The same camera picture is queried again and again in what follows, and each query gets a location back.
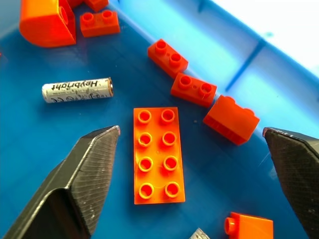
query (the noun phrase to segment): orange brick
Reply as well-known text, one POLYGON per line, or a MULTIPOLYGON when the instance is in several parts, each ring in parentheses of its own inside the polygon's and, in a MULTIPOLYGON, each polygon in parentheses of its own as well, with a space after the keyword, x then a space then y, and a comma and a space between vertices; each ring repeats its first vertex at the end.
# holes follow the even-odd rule
POLYGON ((273 239, 273 221, 246 214, 231 213, 225 220, 229 239, 273 239))
POLYGON ((188 61, 162 39, 148 48, 148 56, 173 79, 188 66, 188 61))
POLYGON ((80 5, 83 2, 83 0, 68 0, 68 3, 71 8, 75 8, 78 5, 80 5))
POLYGON ((80 27, 84 37, 115 34, 121 31, 117 13, 110 10, 95 14, 86 12, 80 18, 80 27))
POLYGON ((183 73, 178 73, 170 94, 197 105, 210 107, 217 87, 183 73))
POLYGON ((109 4, 108 0, 84 0, 84 2, 95 12, 102 10, 109 4))
POLYGON ((41 47, 76 43, 75 16, 67 0, 21 0, 19 29, 30 43, 41 47))
POLYGON ((220 96, 203 122, 236 145, 247 142, 259 118, 253 111, 244 109, 229 96, 220 96))
POLYGON ((134 109, 134 204, 185 202, 177 107, 134 109))

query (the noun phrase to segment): blue plastic bin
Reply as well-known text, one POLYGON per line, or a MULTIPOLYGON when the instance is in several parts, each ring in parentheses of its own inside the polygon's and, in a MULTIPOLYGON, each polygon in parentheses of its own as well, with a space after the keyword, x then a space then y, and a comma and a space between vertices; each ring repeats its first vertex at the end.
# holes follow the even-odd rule
POLYGON ((275 238, 307 238, 285 198, 265 126, 319 137, 319 80, 209 0, 111 0, 121 33, 84 38, 74 9, 77 44, 31 45, 18 30, 19 1, 0 3, 0 236, 78 138, 95 129, 122 130, 112 184, 93 236, 188 238, 202 228, 228 238, 231 211, 274 221, 275 238), (165 39, 189 60, 187 72, 218 86, 261 118, 251 140, 234 146, 202 123, 207 109, 170 95, 172 79, 147 57, 165 39), (46 104, 45 83, 112 77, 114 97, 46 104), (186 202, 134 205, 133 108, 177 106, 186 202))

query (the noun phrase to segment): aa battery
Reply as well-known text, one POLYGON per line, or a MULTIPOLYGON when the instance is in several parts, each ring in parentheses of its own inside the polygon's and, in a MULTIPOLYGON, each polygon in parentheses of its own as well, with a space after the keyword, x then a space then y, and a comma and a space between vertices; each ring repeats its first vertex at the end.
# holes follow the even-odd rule
POLYGON ((42 95, 47 103, 108 98, 113 96, 113 84, 110 77, 45 84, 42 95))

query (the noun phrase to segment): curved orange brick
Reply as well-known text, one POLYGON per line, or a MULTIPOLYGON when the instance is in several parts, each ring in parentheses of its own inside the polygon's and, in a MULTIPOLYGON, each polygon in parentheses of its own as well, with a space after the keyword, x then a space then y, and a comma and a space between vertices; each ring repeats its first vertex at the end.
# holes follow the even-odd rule
POLYGON ((37 46, 76 42, 75 17, 67 0, 22 0, 19 29, 27 41, 37 46))

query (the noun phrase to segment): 2x2 orange brick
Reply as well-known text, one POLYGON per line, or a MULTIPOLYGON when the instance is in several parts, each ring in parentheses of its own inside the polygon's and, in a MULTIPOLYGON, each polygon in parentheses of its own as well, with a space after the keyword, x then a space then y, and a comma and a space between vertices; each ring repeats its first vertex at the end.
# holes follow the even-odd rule
POLYGON ((259 118, 250 109, 241 108, 229 96, 220 96, 203 122, 236 145, 247 142, 259 118))

